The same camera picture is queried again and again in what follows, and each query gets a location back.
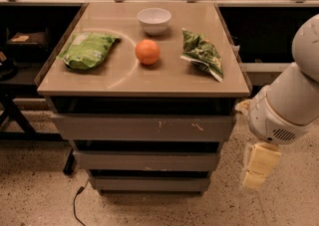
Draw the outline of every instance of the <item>bag of greens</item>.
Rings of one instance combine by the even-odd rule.
[[[194,34],[182,29],[183,52],[181,58],[195,64],[200,70],[213,75],[219,82],[223,79],[221,58],[204,34]]]
[[[57,57],[71,69],[90,70],[107,57],[113,43],[119,38],[95,32],[74,34],[66,49]]]

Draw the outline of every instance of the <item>orange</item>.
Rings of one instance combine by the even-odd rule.
[[[144,65],[154,64],[160,58],[160,47],[151,39],[141,40],[136,45],[136,56]]]

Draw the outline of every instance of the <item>speckled floor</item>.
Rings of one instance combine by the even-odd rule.
[[[51,128],[46,112],[26,113],[39,128]],[[282,148],[282,158],[262,189],[239,191],[239,174],[248,142],[247,119],[238,114],[231,139],[202,195],[112,193],[100,195],[90,183],[76,199],[85,225],[319,225],[319,121],[311,132]],[[62,170],[70,146],[66,142],[0,142],[0,224],[81,225],[73,201],[88,176]]]

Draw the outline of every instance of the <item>white bowl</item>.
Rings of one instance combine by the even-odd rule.
[[[151,36],[163,33],[168,28],[170,18],[171,14],[163,8],[147,8],[138,14],[141,26]]]

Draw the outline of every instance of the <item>counter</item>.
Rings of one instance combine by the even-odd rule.
[[[136,43],[149,38],[137,14],[155,6],[166,8],[172,19],[163,35],[152,37],[160,61],[145,67],[134,53]],[[204,33],[215,45],[223,82],[179,58],[181,28]],[[234,125],[233,106],[250,93],[215,5],[91,2],[73,33],[86,31],[118,34],[122,40],[87,73],[55,60],[38,92],[92,185],[100,193],[205,191]]]

